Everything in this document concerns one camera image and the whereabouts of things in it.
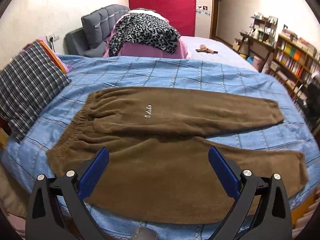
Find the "brown fleece pants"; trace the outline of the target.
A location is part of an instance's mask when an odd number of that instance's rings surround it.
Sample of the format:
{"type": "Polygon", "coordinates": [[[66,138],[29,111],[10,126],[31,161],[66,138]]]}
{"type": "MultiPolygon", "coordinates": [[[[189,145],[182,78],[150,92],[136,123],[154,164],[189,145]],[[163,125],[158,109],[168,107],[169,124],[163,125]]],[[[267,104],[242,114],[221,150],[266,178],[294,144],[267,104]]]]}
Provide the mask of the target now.
{"type": "Polygon", "coordinates": [[[283,120],[269,99],[194,89],[108,88],[88,95],[46,155],[61,176],[105,147],[110,161],[88,203],[148,222],[209,224],[222,220],[232,204],[209,163],[211,147],[256,176],[280,174],[288,196],[307,184],[301,152],[209,141],[283,120]]]}

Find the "blue patterned quilt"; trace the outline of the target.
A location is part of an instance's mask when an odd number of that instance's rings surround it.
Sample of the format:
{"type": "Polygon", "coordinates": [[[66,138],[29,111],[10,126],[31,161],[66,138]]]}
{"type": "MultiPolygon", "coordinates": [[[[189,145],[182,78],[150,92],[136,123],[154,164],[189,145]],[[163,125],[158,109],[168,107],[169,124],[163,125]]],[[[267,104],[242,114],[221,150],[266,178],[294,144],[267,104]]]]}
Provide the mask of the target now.
{"type": "Polygon", "coordinates": [[[52,148],[83,106],[89,93],[111,87],[168,87],[207,90],[271,99],[285,118],[282,124],[258,131],[218,135],[211,141],[250,150],[297,150],[305,154],[309,181],[290,198],[299,207],[319,184],[319,148],[285,88],[272,76],[236,63],[147,57],[90,58],[61,55],[71,66],[71,82],[41,112],[21,142],[10,138],[1,162],[28,192],[39,174],[52,176],[46,152],[52,148]]]}

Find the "checkered pillow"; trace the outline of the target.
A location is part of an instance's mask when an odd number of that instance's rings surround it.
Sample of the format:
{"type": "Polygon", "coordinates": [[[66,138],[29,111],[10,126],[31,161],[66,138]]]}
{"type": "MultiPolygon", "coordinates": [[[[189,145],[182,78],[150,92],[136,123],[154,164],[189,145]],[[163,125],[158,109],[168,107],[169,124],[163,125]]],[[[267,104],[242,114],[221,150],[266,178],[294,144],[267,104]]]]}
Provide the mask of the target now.
{"type": "Polygon", "coordinates": [[[1,70],[1,118],[18,142],[70,82],[41,40],[27,46],[1,70]]]}

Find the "pink bucket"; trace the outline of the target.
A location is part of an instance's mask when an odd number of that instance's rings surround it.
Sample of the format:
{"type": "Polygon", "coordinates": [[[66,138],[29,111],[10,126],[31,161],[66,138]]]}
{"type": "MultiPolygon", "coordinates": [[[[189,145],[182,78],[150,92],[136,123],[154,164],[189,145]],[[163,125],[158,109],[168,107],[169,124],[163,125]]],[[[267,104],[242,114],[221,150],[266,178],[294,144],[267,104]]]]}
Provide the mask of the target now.
{"type": "Polygon", "coordinates": [[[262,72],[263,67],[264,67],[264,59],[254,56],[253,57],[253,67],[258,71],[262,72]]]}

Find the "wooden bookshelf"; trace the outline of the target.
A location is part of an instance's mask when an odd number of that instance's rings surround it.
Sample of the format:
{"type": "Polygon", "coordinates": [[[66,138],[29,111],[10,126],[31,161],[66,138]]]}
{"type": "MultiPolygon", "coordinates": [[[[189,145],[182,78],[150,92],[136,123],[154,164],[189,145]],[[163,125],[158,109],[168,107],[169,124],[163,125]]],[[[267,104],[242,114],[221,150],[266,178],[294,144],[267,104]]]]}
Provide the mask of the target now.
{"type": "Polygon", "coordinates": [[[306,100],[308,85],[319,76],[319,53],[315,46],[285,27],[278,35],[269,71],[293,100],[306,100]]]}

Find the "wooden desk with shelf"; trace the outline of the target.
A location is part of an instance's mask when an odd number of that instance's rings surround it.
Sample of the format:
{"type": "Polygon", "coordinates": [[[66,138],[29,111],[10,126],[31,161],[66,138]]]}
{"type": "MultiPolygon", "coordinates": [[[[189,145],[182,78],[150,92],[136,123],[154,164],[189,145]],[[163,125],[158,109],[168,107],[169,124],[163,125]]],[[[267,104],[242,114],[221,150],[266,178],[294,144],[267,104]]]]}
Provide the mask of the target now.
{"type": "Polygon", "coordinates": [[[253,20],[249,26],[249,32],[240,32],[239,47],[236,50],[238,54],[241,54],[242,46],[247,44],[247,57],[250,54],[262,59],[263,65],[268,61],[268,58],[274,52],[274,45],[276,43],[276,31],[278,26],[278,18],[273,16],[264,16],[262,13],[254,13],[251,16],[253,20]],[[261,56],[255,52],[251,47],[253,44],[257,44],[264,47],[267,50],[266,56],[261,56]]]}

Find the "small objects on bed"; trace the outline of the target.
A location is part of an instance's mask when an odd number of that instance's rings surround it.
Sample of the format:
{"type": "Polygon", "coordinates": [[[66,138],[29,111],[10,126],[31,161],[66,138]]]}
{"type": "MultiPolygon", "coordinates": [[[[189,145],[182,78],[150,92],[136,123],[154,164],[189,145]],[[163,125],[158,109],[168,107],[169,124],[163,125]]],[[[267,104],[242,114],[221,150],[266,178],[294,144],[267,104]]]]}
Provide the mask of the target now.
{"type": "Polygon", "coordinates": [[[217,51],[209,49],[206,45],[201,44],[199,49],[196,49],[198,53],[217,54],[217,51]]]}

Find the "grey padded headboard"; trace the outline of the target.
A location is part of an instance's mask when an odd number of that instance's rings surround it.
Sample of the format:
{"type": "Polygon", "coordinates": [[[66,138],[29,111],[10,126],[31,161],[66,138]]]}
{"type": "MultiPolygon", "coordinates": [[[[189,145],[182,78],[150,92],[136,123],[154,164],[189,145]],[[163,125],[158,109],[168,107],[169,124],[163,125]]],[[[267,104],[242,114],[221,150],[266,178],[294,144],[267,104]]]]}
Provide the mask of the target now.
{"type": "Polygon", "coordinates": [[[106,39],[111,35],[116,22],[130,9],[113,4],[82,16],[82,27],[65,35],[67,51],[70,55],[103,57],[106,39]]]}

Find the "pink blanket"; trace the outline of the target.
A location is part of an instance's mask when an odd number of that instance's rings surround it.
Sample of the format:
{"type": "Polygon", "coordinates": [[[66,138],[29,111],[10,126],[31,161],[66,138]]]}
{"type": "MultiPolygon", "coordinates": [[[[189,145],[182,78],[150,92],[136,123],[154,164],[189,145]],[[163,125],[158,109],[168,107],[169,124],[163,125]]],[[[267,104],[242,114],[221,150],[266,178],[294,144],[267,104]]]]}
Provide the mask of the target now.
{"type": "MultiPolygon", "coordinates": [[[[156,17],[159,17],[160,19],[166,20],[169,23],[169,20],[164,18],[159,13],[153,11],[153,10],[143,10],[143,9],[134,9],[130,10],[128,13],[146,13],[150,14],[156,17]]],[[[110,57],[108,55],[108,42],[111,39],[111,35],[106,39],[106,50],[103,55],[103,57],[110,57]]],[[[180,37],[178,42],[178,47],[176,49],[176,52],[172,55],[161,51],[159,49],[152,48],[151,46],[144,46],[140,44],[134,44],[130,42],[126,42],[123,44],[123,47],[121,48],[120,52],[117,56],[138,56],[138,57],[163,57],[163,58],[169,58],[169,59],[186,59],[188,57],[188,49],[185,43],[182,41],[182,38],[180,37]]]]}

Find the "leopard print cloth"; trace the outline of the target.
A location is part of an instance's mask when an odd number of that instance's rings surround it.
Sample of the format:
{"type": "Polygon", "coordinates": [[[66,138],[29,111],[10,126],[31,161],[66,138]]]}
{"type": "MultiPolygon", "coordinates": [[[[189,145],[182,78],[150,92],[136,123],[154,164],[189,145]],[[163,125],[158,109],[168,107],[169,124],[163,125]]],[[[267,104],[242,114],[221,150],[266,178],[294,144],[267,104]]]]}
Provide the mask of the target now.
{"type": "Polygon", "coordinates": [[[128,13],[114,26],[114,34],[108,42],[108,55],[117,56],[126,42],[151,46],[172,55],[180,37],[166,20],[146,13],[128,13]]]}

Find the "red upright mattress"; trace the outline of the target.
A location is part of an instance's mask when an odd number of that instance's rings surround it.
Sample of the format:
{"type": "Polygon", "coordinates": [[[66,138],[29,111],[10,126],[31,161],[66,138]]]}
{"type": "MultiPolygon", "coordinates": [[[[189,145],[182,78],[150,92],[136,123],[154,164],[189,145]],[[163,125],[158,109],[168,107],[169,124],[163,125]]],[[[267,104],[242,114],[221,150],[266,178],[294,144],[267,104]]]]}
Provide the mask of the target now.
{"type": "Polygon", "coordinates": [[[182,36],[195,35],[196,0],[129,0],[129,7],[155,10],[182,36]]]}

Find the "wall power socket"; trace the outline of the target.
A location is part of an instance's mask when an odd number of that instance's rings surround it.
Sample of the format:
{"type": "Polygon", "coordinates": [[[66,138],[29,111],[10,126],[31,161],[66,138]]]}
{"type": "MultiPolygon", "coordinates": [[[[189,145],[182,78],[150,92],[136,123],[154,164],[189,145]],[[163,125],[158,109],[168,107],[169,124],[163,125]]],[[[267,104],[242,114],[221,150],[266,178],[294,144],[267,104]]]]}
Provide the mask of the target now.
{"type": "Polygon", "coordinates": [[[47,35],[46,39],[48,42],[55,42],[56,40],[59,40],[60,37],[59,37],[59,35],[52,33],[52,34],[47,35]]]}

